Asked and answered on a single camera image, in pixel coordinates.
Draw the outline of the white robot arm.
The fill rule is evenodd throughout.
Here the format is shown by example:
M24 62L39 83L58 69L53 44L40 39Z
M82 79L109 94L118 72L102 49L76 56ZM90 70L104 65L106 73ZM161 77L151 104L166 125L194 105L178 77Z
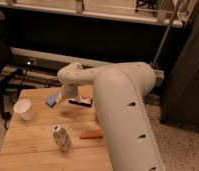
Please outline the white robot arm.
M143 99L156 76L145 62L117 63L85 69L73 62L57 73L61 97L78 95L91 84L95 110L113 171L165 171Z

